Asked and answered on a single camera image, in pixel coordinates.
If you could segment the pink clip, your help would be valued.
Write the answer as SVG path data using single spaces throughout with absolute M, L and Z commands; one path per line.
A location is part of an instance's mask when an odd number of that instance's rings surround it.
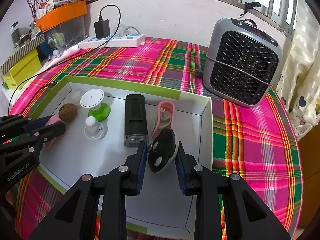
M 45 148 L 49 149 L 56 138 L 66 132 L 66 124 L 57 115 L 52 115 L 45 126 L 47 130 L 43 141 Z

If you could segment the patterned curtain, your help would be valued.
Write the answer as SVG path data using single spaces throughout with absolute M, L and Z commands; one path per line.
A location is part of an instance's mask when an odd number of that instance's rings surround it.
M 298 140 L 319 124 L 319 22 L 305 0 L 297 1 L 295 33 L 276 93 Z

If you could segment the pink white clip holder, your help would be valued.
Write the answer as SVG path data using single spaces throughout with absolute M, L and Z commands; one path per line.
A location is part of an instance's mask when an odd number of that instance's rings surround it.
M 165 128 L 173 129 L 175 110 L 175 104 L 170 100 L 164 100 L 158 104 L 157 117 L 151 134 L 152 139 L 155 139 Z

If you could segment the yellow green box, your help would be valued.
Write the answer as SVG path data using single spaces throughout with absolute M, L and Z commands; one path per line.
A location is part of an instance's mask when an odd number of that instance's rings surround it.
M 3 81 L 9 89 L 16 89 L 22 81 L 36 74 L 41 67 L 38 52 L 35 48 L 3 75 Z

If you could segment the black round plush toy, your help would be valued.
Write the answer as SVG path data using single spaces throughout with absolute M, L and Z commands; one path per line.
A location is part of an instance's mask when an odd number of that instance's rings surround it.
M 174 161 L 178 152 L 176 133 L 165 128 L 153 140 L 148 152 L 148 165 L 153 173 L 166 170 Z

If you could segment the orange lidded storage bin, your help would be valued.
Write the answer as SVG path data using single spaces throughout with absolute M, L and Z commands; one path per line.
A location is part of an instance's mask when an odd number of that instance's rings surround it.
M 87 4 L 79 1 L 62 5 L 36 21 L 51 48 L 65 50 L 88 37 L 85 26 Z

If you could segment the small white suction knob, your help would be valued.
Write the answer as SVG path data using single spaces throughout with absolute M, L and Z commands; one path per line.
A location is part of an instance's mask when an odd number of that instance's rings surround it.
M 105 135 L 105 128 L 101 122 L 98 122 L 95 117 L 89 116 L 85 120 L 85 136 L 90 140 L 101 140 Z

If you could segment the white power strip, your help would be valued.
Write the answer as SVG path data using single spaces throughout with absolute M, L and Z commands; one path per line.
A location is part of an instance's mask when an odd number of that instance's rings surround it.
M 87 39 L 78 43 L 80 49 L 96 48 L 104 44 L 111 36 L 106 38 L 88 37 Z M 145 43 L 145 34 L 129 34 L 127 36 L 115 35 L 104 47 L 126 47 L 137 48 Z

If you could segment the grey portable fan heater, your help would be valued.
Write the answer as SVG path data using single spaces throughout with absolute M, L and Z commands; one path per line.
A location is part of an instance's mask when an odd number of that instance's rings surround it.
M 210 39 L 203 85 L 242 107 L 255 107 L 273 85 L 281 58 L 278 42 L 252 20 L 222 18 Z

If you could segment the white green suction knob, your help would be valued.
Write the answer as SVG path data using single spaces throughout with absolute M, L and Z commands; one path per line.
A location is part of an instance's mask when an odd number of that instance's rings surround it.
M 88 116 L 95 117 L 99 122 L 105 120 L 111 113 L 111 107 L 103 102 L 105 93 L 99 88 L 87 91 L 80 99 L 80 106 L 88 109 Z

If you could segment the black rectangular device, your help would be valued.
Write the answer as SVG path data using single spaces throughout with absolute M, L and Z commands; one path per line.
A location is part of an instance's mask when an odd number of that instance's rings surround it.
M 149 142 L 145 97 L 128 94 L 125 98 L 124 146 L 137 147 L 141 141 Z

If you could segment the brown walnut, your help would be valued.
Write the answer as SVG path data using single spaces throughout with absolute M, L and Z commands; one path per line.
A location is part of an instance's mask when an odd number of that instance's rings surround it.
M 73 103 L 67 103 L 60 107 L 59 118 L 64 122 L 71 122 L 77 114 L 77 107 Z

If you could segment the black power adapter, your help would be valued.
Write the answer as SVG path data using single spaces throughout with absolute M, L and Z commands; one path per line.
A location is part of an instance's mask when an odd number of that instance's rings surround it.
M 96 38 L 106 38 L 110 35 L 109 20 L 103 20 L 102 16 L 99 16 L 99 21 L 94 23 Z

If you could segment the plaid pink green tablecloth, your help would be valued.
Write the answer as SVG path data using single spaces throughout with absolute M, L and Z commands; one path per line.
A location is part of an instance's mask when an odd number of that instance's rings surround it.
M 148 37 L 138 48 L 81 50 L 38 76 L 15 103 L 12 114 L 30 114 L 66 75 L 125 80 L 206 95 L 195 72 L 204 68 L 208 48 Z M 214 96 L 213 171 L 238 172 L 294 235 L 303 201 L 303 175 L 297 139 L 283 100 L 270 90 L 257 107 L 244 108 Z M 28 239 L 61 193 L 37 169 L 10 194 L 17 215 L 14 238 Z

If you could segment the striped grey box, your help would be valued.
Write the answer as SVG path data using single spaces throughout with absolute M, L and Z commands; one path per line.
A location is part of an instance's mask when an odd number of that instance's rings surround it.
M 40 44 L 45 41 L 43 34 L 33 38 L 30 42 L 23 45 L 15 54 L 7 58 L 7 60 L 1 65 L 1 70 L 3 74 L 6 74 L 21 58 L 31 52 L 33 49 L 37 48 Z

